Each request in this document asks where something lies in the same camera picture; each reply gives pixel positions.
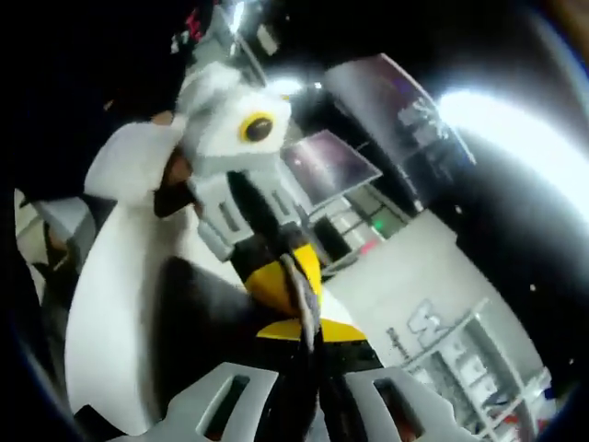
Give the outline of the person's left hand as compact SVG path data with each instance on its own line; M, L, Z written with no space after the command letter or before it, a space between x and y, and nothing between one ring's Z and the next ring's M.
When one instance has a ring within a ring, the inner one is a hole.
M157 217L168 217L186 207L190 207L198 217L202 216L201 204L188 188L191 173L189 161L175 149L167 161L160 185L154 191L154 212Z

